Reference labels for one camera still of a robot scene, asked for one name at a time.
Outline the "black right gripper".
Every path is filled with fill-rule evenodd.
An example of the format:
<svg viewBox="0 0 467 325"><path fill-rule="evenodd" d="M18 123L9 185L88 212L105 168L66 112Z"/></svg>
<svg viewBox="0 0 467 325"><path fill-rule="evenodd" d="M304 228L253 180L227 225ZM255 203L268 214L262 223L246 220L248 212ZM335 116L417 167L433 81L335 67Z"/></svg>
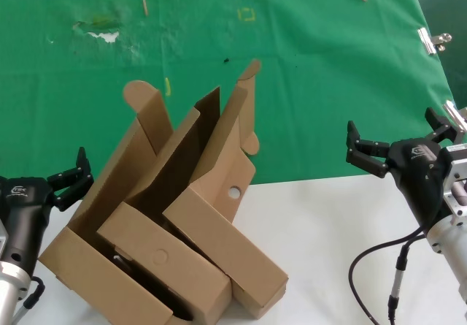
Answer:
<svg viewBox="0 0 467 325"><path fill-rule="evenodd" d="M346 162L377 177L384 177L389 167L396 187L427 234L447 216L442 203L447 165L438 160L438 143L448 139L453 145L458 144L458 127L431 107L426 109L425 119L432 128L425 138L400 140L391 146L361 139L354 122L348 121Z"/></svg>

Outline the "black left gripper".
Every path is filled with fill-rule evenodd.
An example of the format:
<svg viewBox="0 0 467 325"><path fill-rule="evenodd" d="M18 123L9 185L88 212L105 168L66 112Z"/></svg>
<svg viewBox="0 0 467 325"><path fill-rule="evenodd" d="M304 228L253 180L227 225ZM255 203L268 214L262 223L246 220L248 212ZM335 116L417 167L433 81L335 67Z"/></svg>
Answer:
<svg viewBox="0 0 467 325"><path fill-rule="evenodd" d="M1 178L1 222L8 234L1 260L24 271L36 267L52 203L61 212L81 200L94 179L84 147L75 168L39 177Z"/></svg>

